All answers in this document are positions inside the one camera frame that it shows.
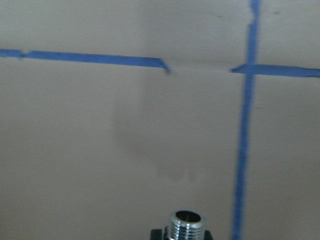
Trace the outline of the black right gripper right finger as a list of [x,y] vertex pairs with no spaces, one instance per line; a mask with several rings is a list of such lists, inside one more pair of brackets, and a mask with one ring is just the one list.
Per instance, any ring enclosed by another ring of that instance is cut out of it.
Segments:
[[203,240],[214,240],[211,232],[209,230],[204,231],[204,238]]

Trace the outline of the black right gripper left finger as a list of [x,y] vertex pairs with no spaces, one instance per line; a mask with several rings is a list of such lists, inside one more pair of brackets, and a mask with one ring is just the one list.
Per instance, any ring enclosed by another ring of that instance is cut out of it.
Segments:
[[167,229],[152,229],[150,231],[149,240],[166,240]]

